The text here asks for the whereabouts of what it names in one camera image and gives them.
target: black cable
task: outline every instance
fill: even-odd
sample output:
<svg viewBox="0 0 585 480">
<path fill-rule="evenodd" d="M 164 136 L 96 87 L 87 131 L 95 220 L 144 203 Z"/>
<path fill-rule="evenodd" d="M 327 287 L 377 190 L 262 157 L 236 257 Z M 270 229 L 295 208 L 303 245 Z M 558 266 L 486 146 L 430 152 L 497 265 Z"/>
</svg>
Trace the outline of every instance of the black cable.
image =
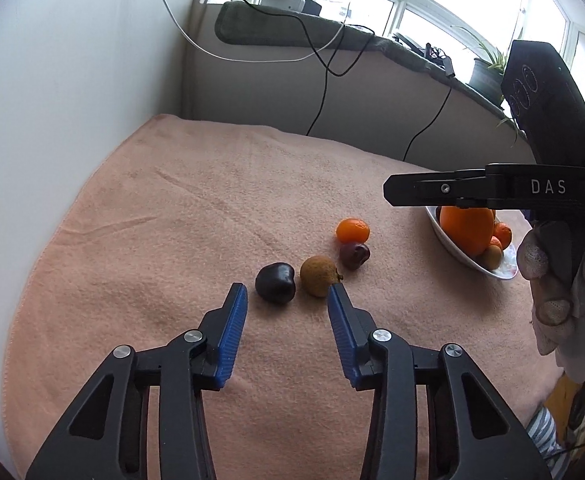
<svg viewBox="0 0 585 480">
<path fill-rule="evenodd" d="M 329 90 L 329 73 L 330 73 L 329 66 L 330 66 L 330 63 L 332 62 L 332 60 L 335 58 L 335 54 L 339 50 L 339 47 L 341 46 L 341 42 L 344 40 L 345 35 L 346 35 L 346 28 L 342 28 L 341 29 L 341 37 L 339 38 L 339 42 L 337 43 L 337 46 L 335 47 L 334 52 L 330 56 L 329 62 L 326 63 L 326 72 L 325 72 L 325 77 L 324 77 L 324 93 L 321 96 L 321 104 L 319 105 L 319 111 L 317 112 L 317 115 L 313 119 L 311 126 L 308 128 L 308 131 L 306 132 L 306 137 L 308 137 L 311 134 L 311 130 L 313 129 L 313 126 L 315 125 L 315 123 L 319 119 L 319 116 L 321 115 L 321 111 L 324 109 L 324 104 L 326 103 L 326 94 Z"/>
<path fill-rule="evenodd" d="M 571 453 L 571 452 L 575 451 L 576 449 L 580 449 L 582 447 L 585 447 L 585 442 L 583 444 L 579 444 L 578 446 L 572 446 L 572 447 L 569 447 L 568 449 L 564 449 L 564 450 L 558 451 L 557 453 L 553 453 L 552 455 L 547 456 L 544 460 L 546 460 L 546 461 L 551 460 L 551 459 L 555 458 L 556 456 L 563 455 L 565 453 Z"/>
<path fill-rule="evenodd" d="M 357 63 L 357 61 L 359 61 L 359 58 L 362 57 L 362 54 L 364 53 L 364 50 L 366 50 L 366 47 L 368 46 L 368 44 L 375 37 L 375 31 L 372 30 L 371 28 L 365 27 L 365 25 L 350 25 L 351 27 L 365 28 L 366 30 L 368 30 L 370 32 L 370 36 L 368 37 L 368 39 L 364 43 L 364 46 L 362 47 L 362 49 L 359 51 L 359 54 L 357 54 L 357 57 L 355 58 L 355 60 L 348 66 L 348 68 L 346 68 L 342 73 L 336 73 L 330 69 L 330 67 L 326 64 L 326 62 L 319 55 L 319 51 L 317 51 L 317 49 L 315 48 L 315 46 L 313 44 L 313 40 L 311 39 L 311 35 L 308 33 L 308 29 L 306 28 L 306 25 L 303 23 L 303 20 L 299 16 L 295 16 L 293 14 L 280 14 L 277 12 L 267 12 L 265 10 L 259 9 L 257 6 L 254 6 L 248 0 L 241 0 L 241 1 L 244 2 L 245 4 L 247 4 L 247 6 L 249 6 L 251 9 L 256 10 L 256 12 L 260 12 L 262 14 L 265 14 L 266 16 L 276 16 L 276 17 L 281 17 L 281 18 L 293 18 L 294 20 L 297 20 L 300 23 L 301 28 L 303 28 L 304 36 L 306 36 L 306 40 L 308 41 L 310 48 L 313 50 L 313 53 L 315 54 L 317 59 L 319 59 L 319 62 L 323 65 L 323 67 L 335 77 L 343 77 L 348 72 L 350 72 L 352 67 L 354 67 L 355 64 Z"/>
<path fill-rule="evenodd" d="M 419 130 L 412 139 L 410 139 L 409 142 L 409 146 L 406 148 L 406 152 L 404 153 L 404 158 L 402 158 L 401 160 L 406 162 L 406 156 L 409 154 L 409 149 L 410 146 L 413 143 L 413 140 L 415 140 L 418 136 L 420 136 L 422 133 L 424 133 L 428 128 L 430 128 L 430 126 L 437 120 L 437 118 L 439 117 L 439 114 L 442 112 L 442 110 L 444 109 L 444 106 L 446 105 L 446 102 L 448 101 L 448 97 L 450 97 L 451 91 L 453 90 L 453 87 L 451 86 L 450 88 L 448 88 L 448 93 L 446 94 L 446 97 L 444 99 L 444 102 L 442 103 L 441 107 L 439 108 L 439 111 L 437 112 L 437 114 L 433 117 L 433 120 L 430 121 L 425 127 L 423 127 L 421 130 Z"/>
</svg>

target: tangerine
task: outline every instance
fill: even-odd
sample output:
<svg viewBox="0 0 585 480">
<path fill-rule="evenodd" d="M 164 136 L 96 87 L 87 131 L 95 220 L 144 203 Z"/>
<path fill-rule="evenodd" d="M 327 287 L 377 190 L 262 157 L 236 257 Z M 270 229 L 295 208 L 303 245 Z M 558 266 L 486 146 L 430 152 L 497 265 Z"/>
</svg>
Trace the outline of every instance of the tangerine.
<svg viewBox="0 0 585 480">
<path fill-rule="evenodd" d="M 471 258 L 484 252 L 493 237 L 493 214 L 484 207 L 443 206 L 439 225 L 448 238 Z"/>
<path fill-rule="evenodd" d="M 497 238 L 496 236 L 493 236 L 492 238 L 490 238 L 490 245 L 496 245 L 497 247 L 499 247 L 500 251 L 504 250 L 504 248 L 501 246 L 501 242 L 499 241 L 499 238 Z"/>
<path fill-rule="evenodd" d="M 371 229 L 361 218 L 346 218 L 339 222 L 335 234 L 337 240 L 343 244 L 350 242 L 363 244 L 370 236 Z"/>
<path fill-rule="evenodd" d="M 502 249 L 506 249 L 510 245 L 510 242 L 513 241 L 513 232 L 510 230 L 510 227 L 508 227 L 508 225 L 503 222 L 498 222 L 495 224 L 493 236 L 498 238 L 498 240 L 501 242 Z"/>
</svg>

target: white cable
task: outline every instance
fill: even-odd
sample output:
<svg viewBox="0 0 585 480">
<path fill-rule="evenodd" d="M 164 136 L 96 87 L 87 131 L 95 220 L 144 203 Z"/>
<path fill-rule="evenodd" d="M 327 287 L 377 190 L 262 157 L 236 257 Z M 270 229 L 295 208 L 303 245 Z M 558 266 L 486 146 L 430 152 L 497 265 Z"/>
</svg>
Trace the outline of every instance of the white cable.
<svg viewBox="0 0 585 480">
<path fill-rule="evenodd" d="M 166 0 L 161 0 L 164 3 L 164 7 L 166 7 L 166 10 L 168 11 L 168 13 L 170 14 L 170 18 L 172 18 L 173 23 L 175 23 L 176 28 L 179 29 L 179 32 L 181 32 L 182 36 L 184 38 L 186 38 L 186 40 L 188 40 L 188 42 L 194 46 L 195 48 L 201 50 L 204 54 L 208 54 L 208 56 L 213 56 L 216 57 L 217 59 L 221 59 L 223 61 L 237 61 L 237 62 L 241 62 L 241 63 L 291 63 L 291 62 L 297 62 L 297 61 L 303 61 L 304 59 L 308 59 L 309 57 L 313 57 L 315 56 L 315 52 L 313 52 L 312 54 L 308 54 L 307 56 L 304 57 L 300 57 L 299 59 L 269 59 L 269 60 L 252 60 L 252 59 L 230 59 L 228 57 L 222 57 L 222 56 L 217 56 L 217 54 L 213 54 L 211 52 L 208 52 L 205 48 L 199 46 L 198 44 L 196 44 L 191 38 L 190 36 L 188 36 L 186 34 L 186 32 L 184 31 L 183 28 L 181 28 L 181 25 L 179 25 L 179 22 L 176 20 L 175 15 L 172 13 L 172 10 L 170 10 L 170 6 L 168 5 L 168 2 Z M 344 18 L 344 21 L 341 23 L 341 26 L 339 27 L 339 30 L 337 30 L 337 33 L 335 34 L 335 36 L 333 36 L 333 38 L 324 46 L 322 46 L 321 48 L 317 49 L 317 52 L 320 52 L 322 50 L 324 50 L 326 47 L 328 47 L 333 41 L 336 40 L 336 38 L 338 37 L 339 33 L 341 32 L 341 30 L 346 26 L 346 19 L 348 19 L 348 10 L 350 9 L 350 2 L 348 2 L 348 9 L 346 9 L 346 17 Z"/>
</svg>

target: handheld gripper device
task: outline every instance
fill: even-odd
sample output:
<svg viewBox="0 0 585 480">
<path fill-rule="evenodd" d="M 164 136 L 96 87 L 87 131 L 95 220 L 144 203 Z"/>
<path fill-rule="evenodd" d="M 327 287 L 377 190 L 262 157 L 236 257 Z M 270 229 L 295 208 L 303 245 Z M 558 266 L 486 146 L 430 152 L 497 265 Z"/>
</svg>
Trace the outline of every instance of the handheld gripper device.
<svg viewBox="0 0 585 480">
<path fill-rule="evenodd" d="M 585 102 L 561 56 L 538 41 L 513 42 L 501 88 L 537 164 L 396 174 L 384 197 L 393 206 L 523 210 L 570 290 L 585 252 Z"/>
<path fill-rule="evenodd" d="M 233 283 L 221 308 L 160 348 L 115 348 L 63 413 L 26 480 L 145 480 L 150 386 L 160 386 L 162 480 L 215 478 L 202 390 L 230 378 L 248 311 L 248 291 Z"/>
<path fill-rule="evenodd" d="M 375 391 L 361 480 L 415 479 L 418 384 L 428 396 L 429 480 L 550 480 L 526 430 L 461 346 L 410 346 L 353 307 L 341 283 L 328 308 L 345 377 L 357 391 Z"/>
</svg>

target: white bowl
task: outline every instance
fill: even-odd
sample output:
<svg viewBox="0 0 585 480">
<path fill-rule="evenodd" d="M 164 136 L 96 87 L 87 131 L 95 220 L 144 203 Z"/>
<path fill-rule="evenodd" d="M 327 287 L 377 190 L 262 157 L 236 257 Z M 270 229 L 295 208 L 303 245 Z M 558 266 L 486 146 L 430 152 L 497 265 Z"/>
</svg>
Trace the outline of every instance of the white bowl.
<svg viewBox="0 0 585 480">
<path fill-rule="evenodd" d="M 464 264 L 471 269 L 479 270 L 484 274 L 493 276 L 499 280 L 512 280 L 517 275 L 517 250 L 514 244 L 510 244 L 504 251 L 504 257 L 501 259 L 501 264 L 495 270 L 487 270 L 480 266 L 475 260 L 466 256 L 466 254 L 458 248 L 448 235 L 444 233 L 444 230 L 437 221 L 437 207 L 434 205 L 426 206 L 428 212 L 428 218 L 433 225 L 433 230 L 439 238 L 442 245 L 452 254 L 459 262 Z"/>
</svg>

